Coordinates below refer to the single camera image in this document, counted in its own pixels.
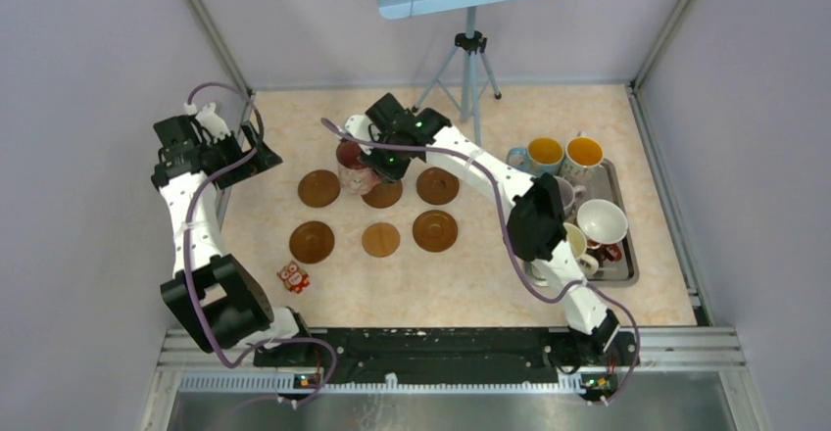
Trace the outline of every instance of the red owl figure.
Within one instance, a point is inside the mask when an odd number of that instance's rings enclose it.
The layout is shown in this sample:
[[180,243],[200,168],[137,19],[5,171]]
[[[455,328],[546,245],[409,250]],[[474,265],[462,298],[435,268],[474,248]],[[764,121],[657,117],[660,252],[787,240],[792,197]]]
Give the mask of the red owl figure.
[[285,288],[295,294],[300,294],[309,286],[309,275],[294,262],[284,267],[278,275]]

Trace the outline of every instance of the marble pattern tabletop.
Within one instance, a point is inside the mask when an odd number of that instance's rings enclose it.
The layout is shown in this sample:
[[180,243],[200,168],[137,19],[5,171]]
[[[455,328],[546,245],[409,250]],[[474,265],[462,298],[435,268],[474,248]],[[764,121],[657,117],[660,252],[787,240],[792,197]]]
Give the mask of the marble pattern tabletop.
[[[416,179],[427,168],[421,161],[411,164],[403,179],[404,194],[390,208],[371,208],[361,197],[345,192],[322,209],[300,202],[297,184],[306,173],[319,168],[337,171],[338,139],[323,128],[320,118],[343,123],[387,91],[408,106],[420,89],[257,94],[266,142],[284,163],[232,188],[222,228],[230,252],[257,278],[272,305],[294,308],[311,326],[564,325],[560,307],[535,300],[516,279],[496,210],[485,196],[463,184],[459,196],[446,206],[435,208],[421,201]],[[423,106],[451,118],[472,139],[472,122],[460,124],[458,112],[441,91],[434,90]],[[623,86],[505,87],[500,101],[489,92],[482,96],[481,114],[483,147],[500,158],[511,147],[539,136],[564,143],[585,130],[601,142],[617,168],[641,269],[634,286],[605,292],[628,306],[639,324],[695,324]],[[425,252],[413,239],[413,221],[430,209],[447,211],[459,223],[459,238],[446,252]],[[311,285],[294,294],[283,287],[277,272],[292,260],[291,232],[309,220],[332,228],[335,247],[323,262],[303,265]],[[382,221],[398,228],[401,246],[392,256],[377,259],[364,251],[361,236],[368,226]],[[548,288],[541,290],[555,295]],[[617,316],[629,323],[622,313]]]

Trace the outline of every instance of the tripod leg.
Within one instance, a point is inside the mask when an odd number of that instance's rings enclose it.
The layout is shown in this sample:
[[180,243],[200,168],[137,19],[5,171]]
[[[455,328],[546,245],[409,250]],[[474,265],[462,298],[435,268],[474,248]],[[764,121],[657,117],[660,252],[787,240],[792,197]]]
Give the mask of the tripod leg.
[[427,95],[430,93],[430,90],[432,90],[433,87],[436,86],[436,82],[439,81],[439,77],[442,75],[442,73],[444,73],[444,69],[447,68],[448,64],[450,64],[451,59],[453,59],[453,56],[456,54],[456,49],[457,47],[453,46],[453,49],[450,50],[450,54],[447,55],[447,58],[444,60],[444,64],[442,64],[442,67],[439,69],[439,72],[435,76],[433,76],[433,79],[430,80],[430,83],[428,83],[427,86],[424,87],[424,91],[421,93],[421,97],[418,98],[418,101],[415,102],[415,104],[413,105],[414,112],[418,111],[418,108],[421,107],[421,103],[423,103],[424,99],[427,98]]
[[470,117],[468,107],[467,107],[467,98],[469,97],[469,88],[470,88],[470,53],[464,52],[464,69],[462,71],[462,122],[467,122],[467,118]]
[[482,56],[482,64],[485,65],[485,71],[488,72],[488,81],[491,82],[491,86],[494,89],[494,98],[497,100],[502,98],[502,93],[499,91],[499,87],[496,85],[496,78],[493,76],[493,69],[491,69],[491,63],[488,61],[488,56],[485,55],[483,52]]
[[470,58],[470,99],[473,100],[473,138],[476,145],[482,145],[482,130],[479,128],[479,80],[476,79],[476,69],[479,63],[475,57]]

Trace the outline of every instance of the dark brown coaster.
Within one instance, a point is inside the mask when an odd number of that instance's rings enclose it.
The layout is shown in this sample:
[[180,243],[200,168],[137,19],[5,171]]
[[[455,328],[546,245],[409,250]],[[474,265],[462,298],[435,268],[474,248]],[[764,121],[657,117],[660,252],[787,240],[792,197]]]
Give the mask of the dark brown coaster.
[[442,206],[459,194],[459,179],[441,168],[428,168],[418,176],[415,190],[425,203]]
[[300,263],[320,263],[332,253],[335,234],[323,222],[313,220],[294,229],[288,241],[291,255]]
[[312,208],[326,207],[340,194],[340,181],[328,169],[316,169],[307,174],[297,185],[297,195],[303,204]]
[[428,252],[443,252],[456,243],[459,227],[452,215],[444,211],[427,211],[413,222],[415,242]]
[[364,250],[376,258],[384,258],[392,255],[398,250],[401,244],[401,235],[398,229],[386,222],[374,223],[367,227],[364,236],[361,237]]
[[401,199],[401,193],[404,192],[404,185],[401,181],[394,183],[380,183],[376,184],[371,191],[364,196],[364,202],[376,209],[389,208]]

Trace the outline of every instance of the blue tripod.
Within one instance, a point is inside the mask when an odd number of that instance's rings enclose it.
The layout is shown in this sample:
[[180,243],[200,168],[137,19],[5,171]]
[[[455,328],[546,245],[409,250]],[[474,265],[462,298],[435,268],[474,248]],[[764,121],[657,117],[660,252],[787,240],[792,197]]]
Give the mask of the blue tripod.
[[[488,62],[488,56],[485,55],[485,46],[488,43],[488,39],[482,36],[482,33],[476,30],[476,7],[467,7],[467,26],[464,32],[460,32],[456,35],[456,44],[454,44],[453,49],[450,50],[450,54],[447,55],[447,58],[444,60],[444,65],[439,69],[439,72],[430,80],[430,83],[424,88],[423,93],[421,93],[421,97],[418,98],[418,101],[413,106],[413,111],[417,112],[418,108],[421,107],[421,103],[424,102],[424,99],[427,97],[427,94],[430,93],[430,90],[433,89],[434,86],[438,83],[441,86],[442,90],[447,94],[450,98],[450,101],[456,105],[456,108],[462,112],[461,118],[462,122],[467,122],[467,118],[473,116],[473,132],[474,132],[474,139],[476,141],[476,145],[482,145],[482,133],[479,129],[479,97],[482,96],[482,93],[485,92],[488,85],[485,85],[479,89],[478,79],[476,78],[476,73],[478,69],[478,63],[476,62],[476,56],[482,58],[482,64],[485,66],[485,71],[488,73],[488,81],[493,87],[494,90],[494,98],[497,100],[502,98],[502,93],[499,91],[499,87],[496,84],[496,78],[493,76],[493,70],[491,69],[491,65]],[[460,105],[456,98],[450,93],[445,86],[444,83],[441,81],[441,75],[444,73],[444,70],[450,64],[450,61],[453,59],[453,56],[456,55],[456,51],[458,49],[464,50],[464,72],[462,74],[462,104]]]

